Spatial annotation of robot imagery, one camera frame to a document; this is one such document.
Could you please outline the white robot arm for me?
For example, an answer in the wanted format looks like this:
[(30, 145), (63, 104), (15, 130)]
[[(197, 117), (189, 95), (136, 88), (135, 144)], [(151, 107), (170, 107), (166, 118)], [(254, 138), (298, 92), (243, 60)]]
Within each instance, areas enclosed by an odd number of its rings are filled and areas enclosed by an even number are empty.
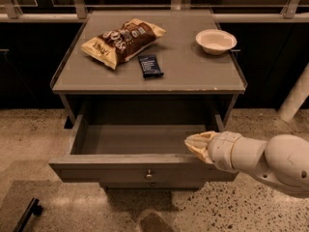
[(309, 142), (299, 136), (279, 134), (265, 141), (208, 130), (191, 134), (184, 145), (217, 170), (244, 173), (292, 197), (309, 197)]

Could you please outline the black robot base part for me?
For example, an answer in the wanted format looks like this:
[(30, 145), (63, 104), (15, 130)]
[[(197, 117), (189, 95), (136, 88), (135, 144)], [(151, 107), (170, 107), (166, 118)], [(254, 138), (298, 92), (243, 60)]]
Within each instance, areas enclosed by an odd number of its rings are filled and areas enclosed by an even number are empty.
[(15, 226), (13, 232), (22, 232), (25, 228), (27, 222), (29, 221), (31, 216), (40, 216), (42, 214), (42, 205), (40, 205), (40, 200), (37, 198), (33, 198), (23, 215), (21, 216), (19, 222)]

